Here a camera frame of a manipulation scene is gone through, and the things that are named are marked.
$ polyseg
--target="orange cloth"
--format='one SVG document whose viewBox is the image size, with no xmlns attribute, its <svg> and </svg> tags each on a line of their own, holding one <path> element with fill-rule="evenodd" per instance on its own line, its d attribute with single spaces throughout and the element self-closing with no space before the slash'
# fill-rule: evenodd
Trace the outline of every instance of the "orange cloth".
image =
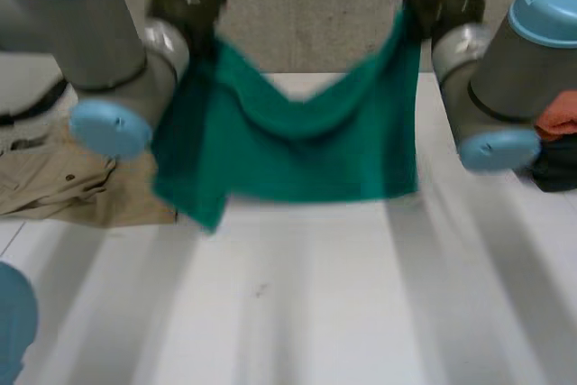
<svg viewBox="0 0 577 385">
<path fill-rule="evenodd" d="M 577 134 L 577 90 L 562 92 L 536 122 L 543 140 L 553 141 Z"/>
</svg>

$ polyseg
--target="beige fabric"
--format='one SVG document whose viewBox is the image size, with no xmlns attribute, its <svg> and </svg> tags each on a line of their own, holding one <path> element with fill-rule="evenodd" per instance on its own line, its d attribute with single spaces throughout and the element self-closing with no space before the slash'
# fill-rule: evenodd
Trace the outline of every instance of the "beige fabric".
<svg viewBox="0 0 577 385">
<path fill-rule="evenodd" d="M 149 153 L 116 163 L 76 145 L 63 126 L 51 138 L 51 145 L 34 152 L 0 156 L 0 215 L 96 227 L 176 221 L 151 193 L 155 165 Z"/>
</svg>

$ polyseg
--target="green towel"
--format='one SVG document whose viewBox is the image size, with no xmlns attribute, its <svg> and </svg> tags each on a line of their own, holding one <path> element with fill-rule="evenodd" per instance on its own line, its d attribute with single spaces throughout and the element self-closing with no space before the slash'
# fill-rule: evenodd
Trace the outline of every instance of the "green towel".
<svg viewBox="0 0 577 385">
<path fill-rule="evenodd" d="M 217 38 L 155 133 L 156 194 L 214 231 L 231 194 L 321 203 L 414 192 L 420 45 L 407 20 L 398 13 L 378 53 L 304 103 Z"/>
</svg>

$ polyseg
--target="blue cap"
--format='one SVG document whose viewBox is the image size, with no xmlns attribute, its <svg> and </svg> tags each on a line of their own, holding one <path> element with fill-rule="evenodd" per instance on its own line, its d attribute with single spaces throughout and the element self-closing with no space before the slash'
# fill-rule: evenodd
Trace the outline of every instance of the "blue cap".
<svg viewBox="0 0 577 385">
<path fill-rule="evenodd" d="M 458 149 L 461 163 L 473 172 L 522 169 L 540 151 L 541 141 L 537 133 L 521 129 L 474 135 L 463 141 Z"/>
<path fill-rule="evenodd" d="M 523 38 L 552 48 L 577 48 L 577 0 L 516 0 L 508 20 Z"/>
<path fill-rule="evenodd" d="M 146 150 L 152 128 L 132 110 L 102 100 L 81 101 L 70 112 L 71 134 L 92 152 L 131 160 Z"/>
<path fill-rule="evenodd" d="M 38 332 L 38 302 L 23 274 L 0 263 L 0 383 L 14 383 Z"/>
</svg>

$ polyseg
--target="dark fabric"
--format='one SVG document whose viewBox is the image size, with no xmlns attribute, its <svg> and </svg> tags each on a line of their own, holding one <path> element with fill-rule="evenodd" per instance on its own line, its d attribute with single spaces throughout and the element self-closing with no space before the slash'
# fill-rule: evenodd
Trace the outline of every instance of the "dark fabric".
<svg viewBox="0 0 577 385">
<path fill-rule="evenodd" d="M 577 134 L 554 142 L 542 141 L 539 158 L 531 167 L 537 186 L 545 192 L 577 188 Z"/>
<path fill-rule="evenodd" d="M 65 78 L 59 78 L 34 105 L 17 114 L 0 113 L 0 128 L 14 126 L 16 122 L 25 121 L 48 112 L 64 96 L 68 86 L 69 83 Z"/>
<path fill-rule="evenodd" d="M 291 102 L 230 44 L 184 77 L 155 133 L 156 193 L 208 230 L 231 194 L 291 203 L 417 188 L 420 43 L 399 13 L 380 52 L 307 102 Z"/>
</svg>

